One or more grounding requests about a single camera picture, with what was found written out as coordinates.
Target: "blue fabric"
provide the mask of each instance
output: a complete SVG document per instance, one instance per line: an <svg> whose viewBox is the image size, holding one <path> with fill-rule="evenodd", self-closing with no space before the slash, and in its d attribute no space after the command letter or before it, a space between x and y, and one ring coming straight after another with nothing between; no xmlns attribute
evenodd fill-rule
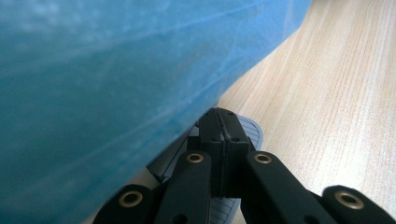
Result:
<svg viewBox="0 0 396 224"><path fill-rule="evenodd" d="M0 223L88 217L309 4L0 0Z"/></svg>

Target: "black bracket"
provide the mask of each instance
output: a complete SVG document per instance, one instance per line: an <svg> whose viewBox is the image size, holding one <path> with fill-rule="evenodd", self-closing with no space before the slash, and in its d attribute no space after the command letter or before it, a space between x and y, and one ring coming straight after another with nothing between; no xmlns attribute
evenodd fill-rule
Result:
<svg viewBox="0 0 396 224"><path fill-rule="evenodd" d="M305 189L275 155L255 150L231 111L212 108L197 126L198 136L182 135L148 167L158 188L124 187L93 223L210 223L211 198L241 198L247 223L396 223L354 189Z"/></svg>

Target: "brass insert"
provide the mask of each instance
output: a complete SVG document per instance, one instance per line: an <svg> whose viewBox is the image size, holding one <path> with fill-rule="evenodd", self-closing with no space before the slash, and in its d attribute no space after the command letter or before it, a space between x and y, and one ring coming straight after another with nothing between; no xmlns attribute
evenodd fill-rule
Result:
<svg viewBox="0 0 396 224"><path fill-rule="evenodd" d="M122 196L120 196L119 203L122 207L135 207L140 204L143 200L143 194L139 191L128 191Z"/></svg>
<svg viewBox="0 0 396 224"><path fill-rule="evenodd" d="M271 157L269 157L265 154L262 154L262 153L255 155L254 160L257 162L260 162L260 163L264 163L264 164L270 163L272 161Z"/></svg>
<svg viewBox="0 0 396 224"><path fill-rule="evenodd" d="M198 163L204 160L204 156L198 153L192 153L187 156L187 161L191 163Z"/></svg>
<svg viewBox="0 0 396 224"><path fill-rule="evenodd" d="M360 198L345 190L339 190L335 192L334 196L339 203L348 208L362 209L364 207L364 203Z"/></svg>

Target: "wood grain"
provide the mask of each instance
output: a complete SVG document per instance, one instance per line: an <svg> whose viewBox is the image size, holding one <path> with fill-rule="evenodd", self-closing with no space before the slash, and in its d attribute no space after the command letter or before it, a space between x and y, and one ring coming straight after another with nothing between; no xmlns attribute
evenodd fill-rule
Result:
<svg viewBox="0 0 396 224"><path fill-rule="evenodd" d="M396 217L396 1L314 0L219 107L257 121L307 189L348 186Z"/></svg>

